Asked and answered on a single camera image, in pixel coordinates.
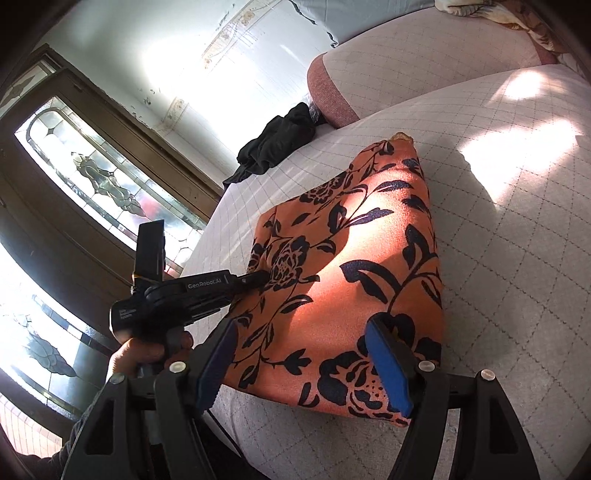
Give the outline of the person's left hand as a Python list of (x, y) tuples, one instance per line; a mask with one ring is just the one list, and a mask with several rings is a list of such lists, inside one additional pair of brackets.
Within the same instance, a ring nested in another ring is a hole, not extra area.
[(182, 333), (180, 337), (180, 350), (174, 355), (167, 354), (165, 348), (160, 344), (131, 338), (111, 355), (106, 373), (106, 381), (117, 373), (128, 377), (135, 377), (139, 367), (144, 364), (163, 361), (164, 367), (168, 368), (174, 362), (185, 362), (192, 351), (192, 347), (193, 337), (187, 331)]

